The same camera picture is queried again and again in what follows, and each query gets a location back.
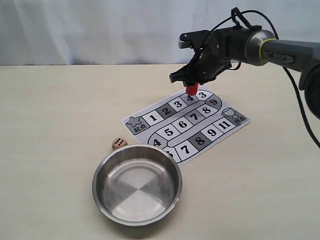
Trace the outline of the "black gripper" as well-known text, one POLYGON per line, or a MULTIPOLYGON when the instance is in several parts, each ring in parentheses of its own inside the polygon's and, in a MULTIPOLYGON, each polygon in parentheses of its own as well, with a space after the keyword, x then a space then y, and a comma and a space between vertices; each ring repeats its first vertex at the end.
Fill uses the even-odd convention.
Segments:
POLYGON ((169 75, 172 83, 184 82, 185 87, 202 85, 214 81, 225 70, 230 62, 226 53, 226 32, 215 30, 206 39, 208 43, 188 64, 169 75))

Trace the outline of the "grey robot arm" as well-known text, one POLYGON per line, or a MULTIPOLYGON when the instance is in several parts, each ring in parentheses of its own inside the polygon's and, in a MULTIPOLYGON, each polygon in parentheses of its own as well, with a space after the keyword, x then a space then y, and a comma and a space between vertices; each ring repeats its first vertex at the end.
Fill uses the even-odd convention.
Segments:
POLYGON ((255 25, 232 26, 214 31, 181 34, 179 48, 192 48, 190 62, 169 75, 170 81, 186 87, 203 85, 231 67, 231 61, 263 66, 267 63, 300 73, 298 88, 304 91, 309 110, 320 116, 320 44, 280 40, 269 30, 255 25))

